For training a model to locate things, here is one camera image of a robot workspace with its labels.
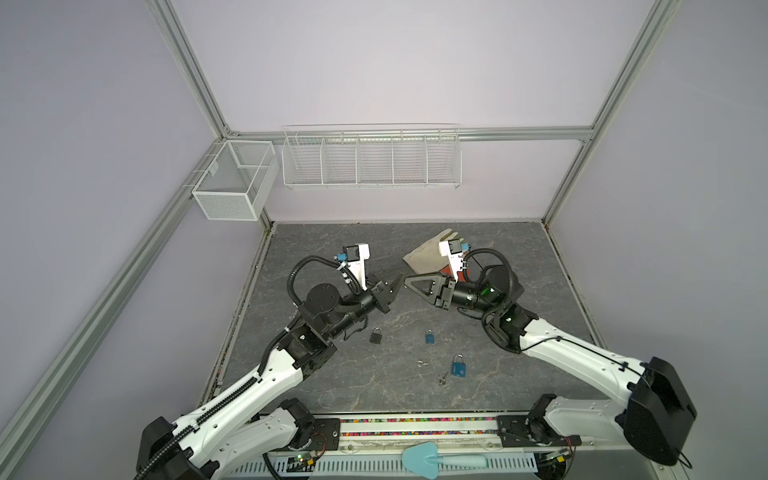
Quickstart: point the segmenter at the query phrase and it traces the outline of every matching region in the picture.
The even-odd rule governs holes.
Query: blue spatula
[[[402,453],[402,466],[417,475],[429,478],[429,480],[437,478],[438,467],[441,463],[457,467],[488,467],[488,459],[483,455],[447,455],[438,457],[437,445],[432,442],[415,445]]]

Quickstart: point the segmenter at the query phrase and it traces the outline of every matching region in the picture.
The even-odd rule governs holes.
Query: black cylindrical motor
[[[456,282],[451,303],[476,311],[485,311],[504,300],[507,289],[507,270],[503,265],[492,266],[480,285],[470,282]],[[513,301],[523,294],[523,287],[515,282]]]

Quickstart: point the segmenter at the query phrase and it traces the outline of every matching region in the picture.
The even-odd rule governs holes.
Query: wire basket
[[[291,188],[458,187],[458,127],[288,134],[283,180]]]
[[[259,220],[280,169],[270,141],[225,141],[192,190],[211,220]]]

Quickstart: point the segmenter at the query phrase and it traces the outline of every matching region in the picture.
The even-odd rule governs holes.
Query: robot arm
[[[441,245],[449,259],[463,257],[463,277],[428,273],[406,278],[406,288],[437,308],[457,306],[480,320],[488,337],[502,349],[542,359],[603,392],[610,400],[568,400],[542,396],[528,416],[524,434],[540,443],[555,436],[622,437],[646,457],[663,465],[677,463],[697,416],[680,377],[669,363],[654,357],[641,362],[601,349],[551,325],[516,302],[524,289],[509,262],[490,249]],[[469,279],[466,260],[490,253],[501,263]]]
[[[351,256],[352,269],[346,261]],[[367,257],[368,246],[363,243],[345,248],[336,262],[321,257],[301,260],[288,276],[288,292],[298,311],[270,342],[261,363],[218,397],[173,424],[160,417],[148,425],[141,437],[136,480],[216,480],[254,456],[287,445],[305,447],[314,419],[298,400],[286,400],[266,418],[247,422],[323,366],[336,352],[332,339],[342,334],[348,338],[357,323],[365,328],[368,315],[375,309],[389,312],[402,275],[393,280],[375,275],[366,278],[363,261]],[[311,262],[339,270],[352,292],[342,297],[334,285],[321,283],[302,302],[293,291],[293,281]]]

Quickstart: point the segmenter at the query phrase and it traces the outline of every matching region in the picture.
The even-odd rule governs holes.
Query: black triangular gripper
[[[448,309],[451,305],[453,287],[456,285],[447,273],[426,273],[407,276],[406,288],[438,308]]]

